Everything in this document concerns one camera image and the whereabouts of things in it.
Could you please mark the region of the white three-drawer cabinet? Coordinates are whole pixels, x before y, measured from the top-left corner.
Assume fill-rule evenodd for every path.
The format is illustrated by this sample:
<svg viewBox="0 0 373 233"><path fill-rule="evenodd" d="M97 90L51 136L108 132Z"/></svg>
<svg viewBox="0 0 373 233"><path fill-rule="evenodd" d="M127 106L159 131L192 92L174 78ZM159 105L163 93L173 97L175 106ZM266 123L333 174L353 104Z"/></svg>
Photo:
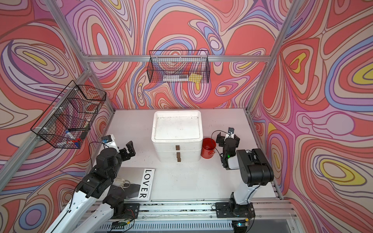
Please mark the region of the white three-drawer cabinet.
<svg viewBox="0 0 373 233"><path fill-rule="evenodd" d="M160 162L198 162L201 159L203 138L200 111L157 111L154 113L151 140ZM176 150L176 145L180 146L180 150ZM177 152L181 154L181 162L177 161Z"/></svg>

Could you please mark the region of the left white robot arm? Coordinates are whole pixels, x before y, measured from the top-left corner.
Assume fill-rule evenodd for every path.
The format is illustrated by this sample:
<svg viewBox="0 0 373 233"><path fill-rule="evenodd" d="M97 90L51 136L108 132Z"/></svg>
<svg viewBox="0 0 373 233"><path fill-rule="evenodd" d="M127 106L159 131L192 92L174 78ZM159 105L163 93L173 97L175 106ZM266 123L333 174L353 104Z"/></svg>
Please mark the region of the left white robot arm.
<svg viewBox="0 0 373 233"><path fill-rule="evenodd" d="M126 213L124 198L109 194L98 209L78 225L86 211L114 183L122 162L130 160L135 155L132 141L129 141L123 149L105 145L96 157L96 165L76 186L71 200L46 232L94 233L104 222L116 215L121 216Z"/></svg>

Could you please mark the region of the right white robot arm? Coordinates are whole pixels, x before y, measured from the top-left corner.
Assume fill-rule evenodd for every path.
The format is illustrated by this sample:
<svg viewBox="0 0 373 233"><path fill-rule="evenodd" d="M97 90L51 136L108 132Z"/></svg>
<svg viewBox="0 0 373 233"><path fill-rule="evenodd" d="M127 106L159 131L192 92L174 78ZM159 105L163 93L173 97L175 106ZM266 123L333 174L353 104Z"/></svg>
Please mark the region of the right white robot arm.
<svg viewBox="0 0 373 233"><path fill-rule="evenodd" d="M226 170L239 170L242 182L238 189L231 194L228 211L234 216L253 212L251 199L262 186L274 180L274 171L262 149L238 150L240 138L235 134L217 135L216 143L222 148L220 161Z"/></svg>

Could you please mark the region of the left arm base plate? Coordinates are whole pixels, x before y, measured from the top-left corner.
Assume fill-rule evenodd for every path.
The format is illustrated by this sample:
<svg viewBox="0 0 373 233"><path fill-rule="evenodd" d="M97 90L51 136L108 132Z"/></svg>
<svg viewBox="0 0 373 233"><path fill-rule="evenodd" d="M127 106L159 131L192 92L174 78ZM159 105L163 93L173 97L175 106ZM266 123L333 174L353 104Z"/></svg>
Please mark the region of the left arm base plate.
<svg viewBox="0 0 373 233"><path fill-rule="evenodd" d="M121 203L114 208L112 219L123 219L126 217L137 219L139 215L139 207L139 203Z"/></svg>

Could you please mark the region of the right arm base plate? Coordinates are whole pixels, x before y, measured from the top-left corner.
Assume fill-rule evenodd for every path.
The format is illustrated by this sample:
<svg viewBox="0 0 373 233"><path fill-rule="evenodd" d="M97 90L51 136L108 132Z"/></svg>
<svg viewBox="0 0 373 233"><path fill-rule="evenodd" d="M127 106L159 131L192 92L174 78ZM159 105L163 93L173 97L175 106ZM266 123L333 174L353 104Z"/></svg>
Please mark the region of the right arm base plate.
<svg viewBox="0 0 373 233"><path fill-rule="evenodd" d="M234 203L215 203L217 218L248 218L255 217L253 204L238 205Z"/></svg>

